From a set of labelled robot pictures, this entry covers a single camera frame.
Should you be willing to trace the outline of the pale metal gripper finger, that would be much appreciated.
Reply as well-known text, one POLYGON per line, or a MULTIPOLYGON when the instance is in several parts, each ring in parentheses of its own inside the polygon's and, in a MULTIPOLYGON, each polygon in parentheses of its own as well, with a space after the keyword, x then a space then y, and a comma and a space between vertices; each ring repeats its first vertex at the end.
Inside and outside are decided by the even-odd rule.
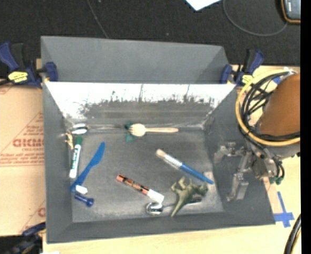
POLYGON ((227 201, 243 200, 247 192, 249 182, 245 179, 244 173, 238 172, 232 176, 232 188, 227 194, 227 201))
POLYGON ((245 151, 244 146, 238 146, 236 142, 222 143, 218 150, 214 153, 214 163, 218 164, 223 157, 238 157, 242 156, 245 151))

